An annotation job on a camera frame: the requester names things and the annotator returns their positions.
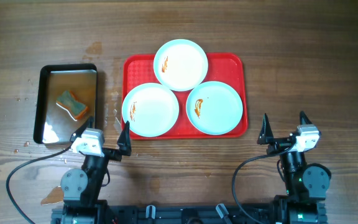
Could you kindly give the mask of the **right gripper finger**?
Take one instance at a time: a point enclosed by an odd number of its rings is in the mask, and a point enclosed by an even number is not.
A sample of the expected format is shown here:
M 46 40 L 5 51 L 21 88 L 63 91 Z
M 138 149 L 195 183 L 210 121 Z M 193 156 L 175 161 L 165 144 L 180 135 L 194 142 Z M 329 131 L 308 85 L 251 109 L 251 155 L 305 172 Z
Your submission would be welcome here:
M 304 111 L 300 111 L 300 124 L 301 125 L 313 124 Z
M 272 129 L 270 127 L 270 122 L 267 114 L 264 114 L 264 118 L 262 121 L 262 127 L 260 130 L 259 137 L 257 139 L 257 144 L 265 145 L 265 144 L 272 144 L 274 142 L 274 136 Z

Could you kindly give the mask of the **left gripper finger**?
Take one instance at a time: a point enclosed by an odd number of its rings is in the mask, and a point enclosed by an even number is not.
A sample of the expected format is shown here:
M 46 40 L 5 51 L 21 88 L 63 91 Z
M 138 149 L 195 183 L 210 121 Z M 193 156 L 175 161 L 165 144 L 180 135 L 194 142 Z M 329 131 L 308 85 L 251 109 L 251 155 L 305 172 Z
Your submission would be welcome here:
M 94 117 L 90 116 L 70 137 L 71 140 L 75 140 L 80 137 L 87 128 L 93 128 Z
M 117 140 L 117 145 L 119 147 L 118 151 L 123 156 L 130 156 L 132 153 L 131 139 L 130 139 L 130 122 L 127 121 L 124 125 L 124 128 L 121 131 L 121 134 Z

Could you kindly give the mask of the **orange green scrub sponge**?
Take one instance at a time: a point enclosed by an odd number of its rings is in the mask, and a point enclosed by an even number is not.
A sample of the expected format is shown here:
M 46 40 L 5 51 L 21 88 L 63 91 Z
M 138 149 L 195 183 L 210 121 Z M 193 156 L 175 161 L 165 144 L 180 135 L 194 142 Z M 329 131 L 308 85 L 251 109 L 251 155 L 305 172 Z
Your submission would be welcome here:
M 66 90 L 58 96 L 56 104 L 67 111 L 70 117 L 75 121 L 82 119 L 89 111 L 89 107 L 80 102 L 71 90 Z

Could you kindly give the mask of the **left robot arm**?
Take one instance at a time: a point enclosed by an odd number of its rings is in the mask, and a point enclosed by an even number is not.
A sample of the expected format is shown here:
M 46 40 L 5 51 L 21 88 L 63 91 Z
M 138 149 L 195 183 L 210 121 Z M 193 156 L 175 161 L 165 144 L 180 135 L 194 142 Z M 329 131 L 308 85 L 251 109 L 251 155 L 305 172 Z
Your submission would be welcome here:
M 89 117 L 70 137 L 73 152 L 85 156 L 79 169 L 67 171 L 60 182 L 63 190 L 63 208 L 53 210 L 52 223 L 114 223 L 116 216 L 106 200 L 100 200 L 99 193 L 104 176 L 108 173 L 109 161 L 121 161 L 130 156 L 130 122 L 126 122 L 117 140 L 117 149 L 103 146 L 104 134 L 91 127 L 94 118 Z

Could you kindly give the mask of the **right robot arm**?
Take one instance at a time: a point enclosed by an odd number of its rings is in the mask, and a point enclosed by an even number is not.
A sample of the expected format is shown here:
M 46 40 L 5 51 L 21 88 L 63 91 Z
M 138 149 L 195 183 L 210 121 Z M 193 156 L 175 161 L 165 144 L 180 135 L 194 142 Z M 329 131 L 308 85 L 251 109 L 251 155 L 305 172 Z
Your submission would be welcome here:
M 300 124 L 286 138 L 275 138 L 264 115 L 257 143 L 268 145 L 267 155 L 280 156 L 286 195 L 277 195 L 270 204 L 269 223 L 323 224 L 328 222 L 325 204 L 331 171 L 317 163 L 308 164 L 305 153 L 314 149 L 321 131 L 300 112 Z

